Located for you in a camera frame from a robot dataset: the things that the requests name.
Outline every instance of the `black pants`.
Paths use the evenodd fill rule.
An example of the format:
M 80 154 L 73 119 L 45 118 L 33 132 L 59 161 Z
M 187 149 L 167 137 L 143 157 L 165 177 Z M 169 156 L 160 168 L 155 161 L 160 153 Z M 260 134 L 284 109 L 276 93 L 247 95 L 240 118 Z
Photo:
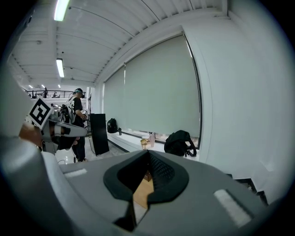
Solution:
M 77 142 L 78 144 L 73 145 L 72 149 L 78 161 L 83 161 L 85 159 L 85 137 L 80 137 Z

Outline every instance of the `ceiling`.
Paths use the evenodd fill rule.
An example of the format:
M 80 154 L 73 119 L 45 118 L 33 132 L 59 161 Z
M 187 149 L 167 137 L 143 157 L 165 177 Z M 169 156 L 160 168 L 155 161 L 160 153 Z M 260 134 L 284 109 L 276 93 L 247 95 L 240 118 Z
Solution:
M 94 85 L 110 59 L 136 35 L 182 12 L 214 7 L 218 0 L 70 0 L 62 22 L 53 20 L 56 1 L 43 0 L 15 46 L 8 64 L 26 89 L 41 84 Z M 62 58 L 60 80 L 56 58 Z

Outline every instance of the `black stand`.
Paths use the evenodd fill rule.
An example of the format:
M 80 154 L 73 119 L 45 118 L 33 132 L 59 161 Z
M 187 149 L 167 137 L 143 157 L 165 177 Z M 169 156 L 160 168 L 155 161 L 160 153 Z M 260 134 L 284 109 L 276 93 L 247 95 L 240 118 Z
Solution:
M 108 152 L 110 149 L 106 134 L 106 115 L 90 114 L 89 120 L 87 124 L 91 150 L 96 156 Z

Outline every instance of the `window blind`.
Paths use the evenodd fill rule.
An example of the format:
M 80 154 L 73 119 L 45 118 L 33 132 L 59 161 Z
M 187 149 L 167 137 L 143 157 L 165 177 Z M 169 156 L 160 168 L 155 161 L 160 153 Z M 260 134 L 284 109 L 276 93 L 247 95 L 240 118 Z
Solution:
M 126 64 L 125 127 L 162 134 L 184 130 L 198 137 L 198 85 L 185 38 L 178 36 Z
M 104 113 L 106 120 L 115 118 L 118 127 L 124 128 L 124 67 L 105 82 Z

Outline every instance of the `hand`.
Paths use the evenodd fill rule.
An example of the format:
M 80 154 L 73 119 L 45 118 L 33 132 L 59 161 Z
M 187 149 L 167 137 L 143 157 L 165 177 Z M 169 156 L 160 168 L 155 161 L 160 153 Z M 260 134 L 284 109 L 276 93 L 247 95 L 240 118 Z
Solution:
M 22 126 L 18 136 L 21 139 L 25 139 L 25 140 L 30 141 L 39 147 L 42 147 L 43 139 L 42 139 L 42 134 L 41 134 L 40 129 L 28 122 L 23 123 L 23 126 Z M 51 137 L 54 136 L 54 125 L 50 125 L 50 136 Z M 77 140 L 79 140 L 79 139 L 80 139 L 80 137 L 77 137 L 72 145 L 77 145 L 78 144 Z

